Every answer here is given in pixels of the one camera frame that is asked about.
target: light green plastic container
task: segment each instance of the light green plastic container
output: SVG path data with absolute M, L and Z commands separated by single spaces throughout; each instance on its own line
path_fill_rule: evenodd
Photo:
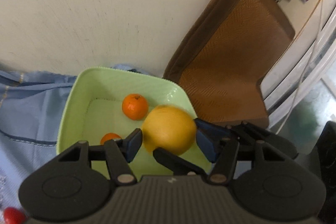
M 139 93 L 149 104 L 149 111 L 161 104 L 172 104 L 186 110 L 193 118 L 196 113 L 184 90 L 165 79 L 135 72 L 110 68 L 90 68 L 83 71 L 68 97 L 58 132 L 56 151 L 61 153 L 78 140 L 99 145 L 101 138 L 114 132 L 128 136 L 143 121 L 133 121 L 121 109 L 123 99 L 130 93 Z M 182 158 L 210 169 L 196 143 Z M 158 164 L 142 146 L 130 167 L 137 179 L 142 175 L 170 175 L 172 172 Z M 109 177 L 105 162 L 93 161 L 92 168 Z

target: red fruit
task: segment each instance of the red fruit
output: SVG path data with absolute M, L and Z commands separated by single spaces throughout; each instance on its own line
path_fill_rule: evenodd
M 22 224 L 26 221 L 24 213 L 13 207 L 8 207 L 3 211 L 3 218 L 6 224 Z

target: shiny floor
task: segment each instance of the shiny floor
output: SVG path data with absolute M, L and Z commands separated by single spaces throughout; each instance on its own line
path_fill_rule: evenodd
M 325 76 L 336 86 L 336 62 Z M 279 135 L 290 140 L 300 153 L 308 154 L 314 147 L 327 121 L 336 122 L 336 98 L 320 80 L 293 109 Z M 282 121 L 271 131 L 276 132 Z

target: brown seat pad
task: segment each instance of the brown seat pad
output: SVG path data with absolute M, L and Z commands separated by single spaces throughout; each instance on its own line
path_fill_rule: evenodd
M 187 93 L 199 118 L 268 125 L 260 83 L 295 33 L 273 0 L 211 0 L 164 78 Z

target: power cord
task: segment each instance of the power cord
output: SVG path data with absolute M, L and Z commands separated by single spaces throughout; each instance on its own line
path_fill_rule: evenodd
M 283 122 L 281 123 L 280 127 L 278 128 L 276 134 L 279 134 L 280 130 L 283 128 L 283 126 L 285 125 L 285 123 L 287 122 L 290 114 L 292 113 L 293 111 L 293 108 L 295 107 L 296 105 L 296 98 L 299 94 L 299 90 L 300 90 L 300 87 L 301 87 L 301 84 L 303 82 L 303 78 L 306 74 L 306 71 L 308 69 L 308 67 L 311 65 L 311 62 L 313 60 L 313 56 L 314 56 L 314 53 L 315 53 L 315 48 L 316 48 L 316 45 L 318 44 L 317 41 L 320 40 L 320 35 L 321 35 L 321 31 L 322 31 L 322 27 L 323 27 L 323 22 L 322 22 L 322 18 L 323 18 L 323 2 L 324 0 L 321 0 L 321 9 L 320 9 L 320 18 L 319 18 L 319 30 L 318 30 L 318 33 L 316 35 L 316 39 L 315 41 L 313 42 L 313 49 L 312 49 L 312 52 L 310 54 L 310 57 L 301 73 L 301 76 L 300 76 L 300 79 L 299 79 L 299 84 L 298 84 L 298 87 L 297 89 L 295 90 L 295 94 L 294 94 L 294 98 L 293 98 L 293 101 L 292 101 L 292 104 L 291 104 L 291 107 L 286 115 L 286 118 L 283 120 Z

